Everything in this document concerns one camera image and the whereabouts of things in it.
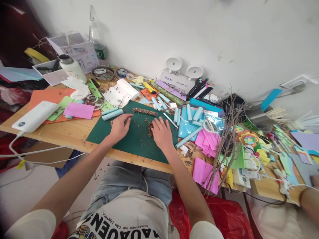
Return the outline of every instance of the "forearm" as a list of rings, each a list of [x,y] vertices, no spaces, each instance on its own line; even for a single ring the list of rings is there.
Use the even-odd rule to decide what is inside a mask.
[[[194,226],[198,221],[208,221],[215,224],[201,191],[176,150],[172,147],[164,154],[172,167],[178,191],[187,210],[191,225]]]
[[[57,181],[32,210],[50,210],[54,213],[58,225],[113,145],[113,140],[107,136],[88,156]]]

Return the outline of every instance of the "wooden table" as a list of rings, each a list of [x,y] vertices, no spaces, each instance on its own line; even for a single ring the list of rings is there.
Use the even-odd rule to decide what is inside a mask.
[[[90,79],[93,78],[93,76],[91,74],[88,74],[87,78]],[[101,83],[101,86],[105,90],[107,90],[109,87],[114,86],[115,84],[116,82]],[[59,84],[57,86],[54,86],[54,88],[66,88],[66,86],[64,86],[63,84]],[[0,125],[0,130],[17,134],[19,131],[13,129],[11,126],[14,122],[16,122],[27,112],[28,106],[28,104],[25,105],[12,117],[10,117],[2,125]],[[87,142],[86,138],[95,126],[98,119],[99,117],[93,117],[91,120],[77,119],[50,124],[43,124],[36,131],[32,133],[25,133],[24,136],[60,146],[73,147],[79,151],[90,153],[93,149],[97,147],[97,144]],[[195,157],[206,159],[206,161],[210,164],[213,163],[213,158],[208,158],[201,152],[201,150],[195,150],[191,144],[188,144],[188,146],[192,149],[192,157],[184,157],[181,154],[180,149],[177,149],[177,152],[191,174],[193,173],[193,159],[195,159]],[[169,164],[144,158],[138,155],[132,155],[130,153],[126,153],[116,149],[110,149],[106,157],[110,157],[119,161],[136,164],[167,173],[172,173],[172,169]],[[276,178],[276,175],[272,172],[270,165],[265,167],[265,171],[269,176]],[[303,183],[300,175],[297,175],[297,178],[300,183]],[[284,200],[284,197],[279,192],[279,184],[273,179],[263,178],[261,181],[252,181],[252,188],[254,189],[255,193],[260,196],[277,200]],[[240,191],[242,187],[234,186],[233,189]],[[291,190],[290,196],[292,200],[294,200],[295,202],[299,202],[299,195],[301,191],[301,187],[298,187],[296,190]]]

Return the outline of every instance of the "red plastic bag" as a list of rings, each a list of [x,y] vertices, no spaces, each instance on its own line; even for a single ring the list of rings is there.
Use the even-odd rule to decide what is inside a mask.
[[[216,227],[224,238],[254,239],[247,216],[239,203],[212,196],[205,196],[205,200],[215,219]],[[173,225],[179,232],[179,238],[189,239],[191,225],[178,191],[173,191],[169,213]]]

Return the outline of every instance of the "plastic bottle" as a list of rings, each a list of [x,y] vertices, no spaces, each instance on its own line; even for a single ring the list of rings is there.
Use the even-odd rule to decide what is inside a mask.
[[[97,23],[94,18],[90,19],[89,40],[94,43],[94,49],[101,65],[109,66],[110,61],[107,58],[106,46],[101,44],[98,33]]]
[[[82,80],[84,83],[87,82],[87,77],[83,73],[79,63],[73,60],[69,55],[59,55],[60,66],[67,73],[68,76],[73,76],[78,80]]]

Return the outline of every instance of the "person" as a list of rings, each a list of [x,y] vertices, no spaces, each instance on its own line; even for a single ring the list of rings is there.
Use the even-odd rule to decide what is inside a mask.
[[[133,114],[114,119],[111,133],[67,172],[6,232],[8,238],[51,238],[75,199],[114,144],[124,138]],[[223,238],[206,201],[173,145],[169,123],[153,121],[153,136],[171,165],[192,231],[190,238]],[[168,238],[170,174],[114,161],[92,196],[87,211],[69,238]]]

